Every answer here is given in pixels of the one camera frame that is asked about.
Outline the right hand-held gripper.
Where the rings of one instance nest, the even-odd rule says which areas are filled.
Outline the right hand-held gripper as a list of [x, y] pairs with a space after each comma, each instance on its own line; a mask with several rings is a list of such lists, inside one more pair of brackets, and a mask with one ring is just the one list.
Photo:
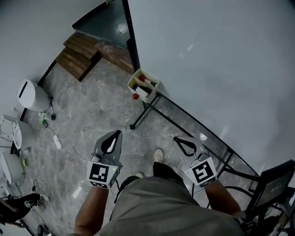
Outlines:
[[203, 144], [198, 139], [176, 136], [173, 138], [173, 144], [183, 159], [199, 155], [199, 157], [193, 157], [182, 167], [182, 171], [196, 186], [205, 187], [217, 180], [213, 159], [207, 152], [203, 152]]

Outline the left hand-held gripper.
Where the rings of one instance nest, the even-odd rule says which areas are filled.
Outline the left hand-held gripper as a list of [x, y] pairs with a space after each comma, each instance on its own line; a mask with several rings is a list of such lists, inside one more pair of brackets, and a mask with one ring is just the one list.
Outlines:
[[122, 132], [114, 130], [97, 140], [91, 160], [87, 163], [87, 179], [93, 186], [112, 188], [122, 168], [119, 161], [122, 138]]

